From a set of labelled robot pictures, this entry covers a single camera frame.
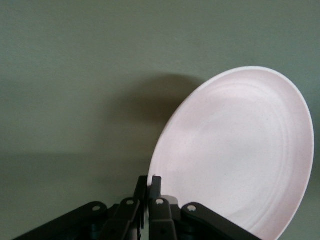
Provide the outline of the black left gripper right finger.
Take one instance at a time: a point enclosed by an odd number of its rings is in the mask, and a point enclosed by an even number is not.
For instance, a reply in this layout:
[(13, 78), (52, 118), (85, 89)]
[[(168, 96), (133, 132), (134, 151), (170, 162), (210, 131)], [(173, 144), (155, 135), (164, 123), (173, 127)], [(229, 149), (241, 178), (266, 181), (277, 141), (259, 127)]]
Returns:
[(162, 178), (153, 176), (149, 187), (150, 240), (258, 240), (259, 238), (204, 205), (183, 207), (161, 196)]

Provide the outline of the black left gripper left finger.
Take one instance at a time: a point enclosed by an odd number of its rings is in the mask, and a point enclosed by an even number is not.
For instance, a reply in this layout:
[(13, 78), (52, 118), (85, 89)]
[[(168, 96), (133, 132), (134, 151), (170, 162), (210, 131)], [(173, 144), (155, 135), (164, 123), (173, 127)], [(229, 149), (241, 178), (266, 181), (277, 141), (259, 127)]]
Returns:
[(17, 240), (139, 240), (144, 227), (147, 176), (138, 178), (132, 197), (107, 207), (89, 202), (18, 236)]

